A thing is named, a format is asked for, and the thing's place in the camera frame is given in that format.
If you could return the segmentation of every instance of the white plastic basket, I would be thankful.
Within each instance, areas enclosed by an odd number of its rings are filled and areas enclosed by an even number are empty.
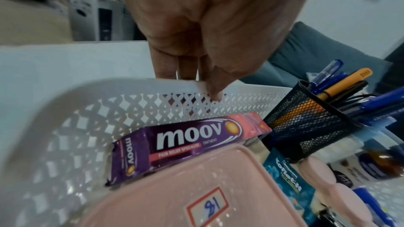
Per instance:
[[[1,226],[75,226],[99,198],[111,142],[140,127],[257,112],[290,88],[230,85],[210,102],[203,82],[117,79],[49,102],[15,143],[1,177]]]

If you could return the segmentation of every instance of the hand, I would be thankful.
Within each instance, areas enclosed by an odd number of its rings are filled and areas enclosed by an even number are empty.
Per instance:
[[[305,0],[125,0],[146,36],[156,78],[207,81],[213,100],[253,74],[288,34]]]

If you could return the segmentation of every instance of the white wall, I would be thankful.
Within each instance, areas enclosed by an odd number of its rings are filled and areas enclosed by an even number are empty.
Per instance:
[[[308,0],[298,20],[379,58],[404,41],[404,0]]]

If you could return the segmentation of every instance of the bottle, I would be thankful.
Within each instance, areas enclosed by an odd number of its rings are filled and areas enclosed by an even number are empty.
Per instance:
[[[380,140],[365,142],[364,151],[330,163],[338,183],[351,189],[404,176],[404,146],[386,143],[388,137],[380,133]]]

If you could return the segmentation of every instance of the label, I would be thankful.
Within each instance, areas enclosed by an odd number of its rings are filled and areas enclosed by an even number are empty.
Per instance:
[[[186,208],[193,227],[205,227],[229,207],[220,187],[215,188]]]
[[[366,152],[330,163],[329,166],[334,172],[338,183],[353,189],[389,178]]]

